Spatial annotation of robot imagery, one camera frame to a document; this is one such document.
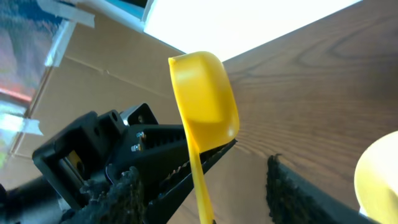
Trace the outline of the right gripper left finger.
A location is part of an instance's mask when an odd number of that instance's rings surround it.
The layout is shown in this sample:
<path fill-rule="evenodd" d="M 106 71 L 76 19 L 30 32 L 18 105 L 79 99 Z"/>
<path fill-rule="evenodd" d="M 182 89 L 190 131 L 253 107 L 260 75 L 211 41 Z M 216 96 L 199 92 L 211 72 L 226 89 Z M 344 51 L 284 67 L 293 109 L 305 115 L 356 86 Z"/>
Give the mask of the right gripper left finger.
<path fill-rule="evenodd" d="M 144 186 L 135 167 L 123 172 L 112 185 L 88 180 L 80 188 L 80 193 L 88 196 L 88 204 L 65 218 L 63 223 L 144 223 Z"/>

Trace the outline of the yellow measuring scoop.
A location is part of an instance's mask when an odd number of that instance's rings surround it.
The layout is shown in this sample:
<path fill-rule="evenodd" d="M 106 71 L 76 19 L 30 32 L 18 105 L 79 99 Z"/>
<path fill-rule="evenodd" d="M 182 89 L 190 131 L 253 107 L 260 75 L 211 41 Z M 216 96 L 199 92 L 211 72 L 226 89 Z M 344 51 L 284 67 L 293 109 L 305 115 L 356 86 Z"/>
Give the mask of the yellow measuring scoop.
<path fill-rule="evenodd" d="M 200 154 L 231 142 L 239 131 L 239 115 L 228 74 L 210 52 L 168 59 L 170 77 L 188 144 L 198 214 L 213 223 L 215 214 Z"/>

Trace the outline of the cardboard box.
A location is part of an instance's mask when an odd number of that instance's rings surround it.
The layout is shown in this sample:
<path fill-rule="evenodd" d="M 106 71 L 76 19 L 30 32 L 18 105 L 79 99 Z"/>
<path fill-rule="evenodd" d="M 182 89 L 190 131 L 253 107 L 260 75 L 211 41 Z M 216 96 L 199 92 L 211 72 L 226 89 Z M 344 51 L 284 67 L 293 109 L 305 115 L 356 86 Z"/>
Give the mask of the cardboard box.
<path fill-rule="evenodd" d="M 61 64 L 48 72 L 28 110 L 41 135 L 23 134 L 1 168 L 1 183 L 13 189 L 40 175 L 32 153 L 77 117 L 122 111 L 147 103 L 162 124 L 181 119 L 170 81 L 168 59 L 179 51 L 103 14 L 95 27 L 77 25 Z"/>

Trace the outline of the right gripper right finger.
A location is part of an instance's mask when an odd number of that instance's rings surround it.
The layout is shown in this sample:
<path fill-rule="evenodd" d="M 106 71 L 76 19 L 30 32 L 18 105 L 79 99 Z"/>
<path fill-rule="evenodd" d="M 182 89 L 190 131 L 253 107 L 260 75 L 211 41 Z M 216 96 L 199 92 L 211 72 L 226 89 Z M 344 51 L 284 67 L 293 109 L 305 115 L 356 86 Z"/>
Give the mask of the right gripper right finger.
<path fill-rule="evenodd" d="M 275 154 L 267 159 L 266 201 L 273 223 L 375 223 L 285 166 L 279 156 Z"/>

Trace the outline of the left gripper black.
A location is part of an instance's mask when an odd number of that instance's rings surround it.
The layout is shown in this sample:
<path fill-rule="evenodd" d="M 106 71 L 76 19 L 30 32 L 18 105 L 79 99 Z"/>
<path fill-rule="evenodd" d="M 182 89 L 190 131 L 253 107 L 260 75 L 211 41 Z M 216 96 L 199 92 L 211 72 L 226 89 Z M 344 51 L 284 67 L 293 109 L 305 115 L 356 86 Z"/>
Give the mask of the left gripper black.
<path fill-rule="evenodd" d="M 237 140 L 200 154 L 209 171 Z M 181 124 L 159 124 L 143 103 L 103 115 L 89 112 L 34 151 L 33 162 L 74 209 L 89 203 L 84 184 L 102 189 L 120 183 L 135 168 L 143 184 L 146 223 L 167 223 L 193 190 L 187 140 Z"/>

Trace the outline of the yellow bowl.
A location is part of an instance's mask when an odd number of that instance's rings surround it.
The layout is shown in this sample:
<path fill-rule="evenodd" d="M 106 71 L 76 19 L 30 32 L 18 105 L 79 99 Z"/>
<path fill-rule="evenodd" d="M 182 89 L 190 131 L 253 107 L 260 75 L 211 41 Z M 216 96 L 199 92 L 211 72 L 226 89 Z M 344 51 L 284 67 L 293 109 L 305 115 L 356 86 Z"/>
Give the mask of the yellow bowl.
<path fill-rule="evenodd" d="M 397 224 L 397 132 L 373 142 L 361 155 L 354 171 L 359 207 L 369 219 Z"/>

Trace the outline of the white digital kitchen scale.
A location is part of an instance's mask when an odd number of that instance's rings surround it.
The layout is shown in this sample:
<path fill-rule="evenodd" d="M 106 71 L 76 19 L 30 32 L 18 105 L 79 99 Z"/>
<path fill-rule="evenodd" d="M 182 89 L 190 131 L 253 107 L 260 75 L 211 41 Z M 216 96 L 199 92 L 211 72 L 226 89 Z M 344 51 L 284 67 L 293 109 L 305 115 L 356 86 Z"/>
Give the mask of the white digital kitchen scale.
<path fill-rule="evenodd" d="M 360 208 L 359 208 L 359 214 L 360 214 L 362 217 L 369 219 L 368 214 L 367 214 L 367 212 L 365 211 L 365 209 L 364 209 L 363 207 L 360 207 Z"/>

